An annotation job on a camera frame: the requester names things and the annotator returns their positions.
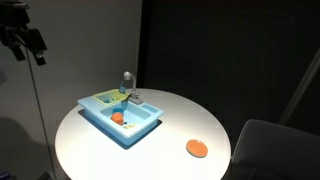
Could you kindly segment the blue toy brush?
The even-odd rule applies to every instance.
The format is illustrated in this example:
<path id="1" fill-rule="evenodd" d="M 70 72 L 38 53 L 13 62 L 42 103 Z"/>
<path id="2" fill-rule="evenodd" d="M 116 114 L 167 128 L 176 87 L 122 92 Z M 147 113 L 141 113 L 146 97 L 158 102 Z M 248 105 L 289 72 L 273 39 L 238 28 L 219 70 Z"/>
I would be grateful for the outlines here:
<path id="1" fill-rule="evenodd" d="M 126 93 L 126 87 L 124 86 L 123 81 L 120 82 L 119 92 L 120 93 Z"/>

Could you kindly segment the grey toy faucet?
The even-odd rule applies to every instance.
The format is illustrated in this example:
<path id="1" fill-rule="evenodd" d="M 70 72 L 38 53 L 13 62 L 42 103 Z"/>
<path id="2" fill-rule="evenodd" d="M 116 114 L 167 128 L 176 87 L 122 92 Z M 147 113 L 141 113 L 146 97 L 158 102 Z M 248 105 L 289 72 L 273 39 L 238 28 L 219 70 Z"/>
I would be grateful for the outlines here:
<path id="1" fill-rule="evenodd" d="M 139 94 L 137 93 L 137 90 L 136 90 L 136 76 L 134 74 L 132 74 L 131 72 L 129 71 L 126 71 L 124 74 L 123 74 L 123 77 L 126 81 L 129 81 L 131 80 L 132 81 L 132 91 L 131 91 L 131 94 L 130 94 L 130 97 L 129 97 L 129 100 L 136 104 L 136 105 L 140 105 L 143 103 L 143 101 L 139 98 Z"/>

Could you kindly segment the blue toy bowl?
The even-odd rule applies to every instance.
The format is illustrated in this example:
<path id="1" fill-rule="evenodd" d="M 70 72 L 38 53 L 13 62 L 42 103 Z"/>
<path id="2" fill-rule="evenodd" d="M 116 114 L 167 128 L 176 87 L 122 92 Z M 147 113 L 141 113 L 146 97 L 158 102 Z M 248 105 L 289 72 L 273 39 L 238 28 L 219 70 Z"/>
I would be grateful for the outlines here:
<path id="1" fill-rule="evenodd" d="M 114 108 L 112 113 L 121 113 L 121 114 L 124 114 L 124 109 L 123 108 Z"/>

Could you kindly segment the light blue toy sink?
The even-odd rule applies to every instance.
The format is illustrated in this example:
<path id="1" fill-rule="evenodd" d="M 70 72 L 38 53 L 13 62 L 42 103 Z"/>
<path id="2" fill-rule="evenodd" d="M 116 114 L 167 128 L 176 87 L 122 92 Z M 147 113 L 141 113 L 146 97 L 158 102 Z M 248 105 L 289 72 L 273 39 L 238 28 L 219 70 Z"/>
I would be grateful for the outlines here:
<path id="1" fill-rule="evenodd" d="M 78 104 L 83 107 L 90 122 L 123 146 L 131 146 L 144 137 L 158 124 L 158 118 L 164 114 L 163 110 L 146 102 L 136 105 L 127 99 L 107 105 L 94 96 L 89 96 L 80 99 Z M 124 109 L 122 125 L 111 120 L 114 108 Z"/>

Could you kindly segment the orange toy cup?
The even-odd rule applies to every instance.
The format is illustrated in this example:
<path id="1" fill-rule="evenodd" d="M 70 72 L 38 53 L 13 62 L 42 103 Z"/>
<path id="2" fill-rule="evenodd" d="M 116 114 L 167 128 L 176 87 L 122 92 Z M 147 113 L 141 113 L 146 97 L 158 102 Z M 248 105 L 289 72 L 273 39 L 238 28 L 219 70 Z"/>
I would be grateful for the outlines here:
<path id="1" fill-rule="evenodd" d="M 113 113 L 111 116 L 111 120 L 118 125 L 122 125 L 124 123 L 123 114 L 120 112 Z"/>

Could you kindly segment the orange toy plate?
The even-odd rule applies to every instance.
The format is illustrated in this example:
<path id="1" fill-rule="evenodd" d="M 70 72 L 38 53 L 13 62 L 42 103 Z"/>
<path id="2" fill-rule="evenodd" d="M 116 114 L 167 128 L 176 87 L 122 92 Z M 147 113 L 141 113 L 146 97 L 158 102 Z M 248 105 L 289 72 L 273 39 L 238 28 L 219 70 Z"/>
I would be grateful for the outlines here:
<path id="1" fill-rule="evenodd" d="M 186 143 L 186 150 L 194 157 L 204 158 L 208 154 L 208 147 L 200 140 L 191 139 Z"/>

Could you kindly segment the yellow-green dish rack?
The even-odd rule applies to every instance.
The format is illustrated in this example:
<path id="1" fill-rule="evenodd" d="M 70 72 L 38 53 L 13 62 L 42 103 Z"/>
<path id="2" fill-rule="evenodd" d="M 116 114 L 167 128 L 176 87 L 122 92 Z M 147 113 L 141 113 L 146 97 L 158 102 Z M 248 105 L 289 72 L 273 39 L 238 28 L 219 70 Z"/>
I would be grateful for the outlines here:
<path id="1" fill-rule="evenodd" d="M 94 98 L 102 103 L 104 103 L 104 100 L 109 99 L 111 101 L 110 103 L 104 103 L 107 105 L 125 100 L 127 97 L 128 95 L 126 93 L 120 93 L 119 89 L 112 89 L 94 95 Z"/>

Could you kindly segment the grey chair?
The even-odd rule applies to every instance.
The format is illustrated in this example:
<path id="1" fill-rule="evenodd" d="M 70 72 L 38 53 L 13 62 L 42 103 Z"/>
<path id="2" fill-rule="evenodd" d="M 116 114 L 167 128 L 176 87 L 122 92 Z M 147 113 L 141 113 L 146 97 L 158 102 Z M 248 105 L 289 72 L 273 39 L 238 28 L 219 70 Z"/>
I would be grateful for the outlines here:
<path id="1" fill-rule="evenodd" d="M 320 180 L 320 138 L 250 119 L 222 180 Z"/>

